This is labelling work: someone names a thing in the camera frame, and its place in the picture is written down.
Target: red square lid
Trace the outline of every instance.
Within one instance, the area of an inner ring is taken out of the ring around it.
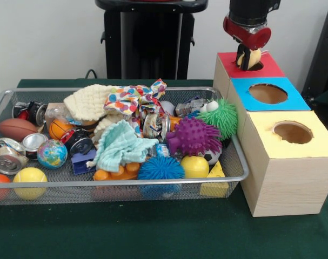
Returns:
[[[285,74],[269,52],[262,55],[261,63],[264,67],[257,71],[243,71],[238,68],[235,63],[236,56],[236,52],[218,53],[218,57],[222,61],[230,78],[285,77]]]

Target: green spiky ball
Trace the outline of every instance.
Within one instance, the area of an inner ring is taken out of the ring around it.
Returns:
[[[229,104],[225,99],[219,99],[218,109],[213,112],[203,112],[197,117],[206,124],[217,127],[221,134],[221,141],[230,138],[237,132],[238,115],[234,104]]]

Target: mint green cloth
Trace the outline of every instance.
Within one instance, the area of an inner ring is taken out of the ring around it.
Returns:
[[[102,134],[97,154],[93,162],[87,162],[87,167],[97,166],[108,172],[118,172],[119,165],[143,163],[148,149],[157,143],[157,139],[138,138],[130,124],[121,120],[109,126]]]

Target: yellow square lid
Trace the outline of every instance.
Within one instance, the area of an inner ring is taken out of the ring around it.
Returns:
[[[314,111],[250,112],[249,116],[270,158],[328,157],[328,130]]]

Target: purple spiky ball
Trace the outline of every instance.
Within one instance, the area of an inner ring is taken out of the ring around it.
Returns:
[[[185,117],[175,127],[174,132],[169,132],[166,139],[171,154],[177,149],[183,155],[204,154],[205,150],[216,153],[222,147],[222,143],[216,138],[221,138],[220,131],[214,126],[207,125],[203,120]]]

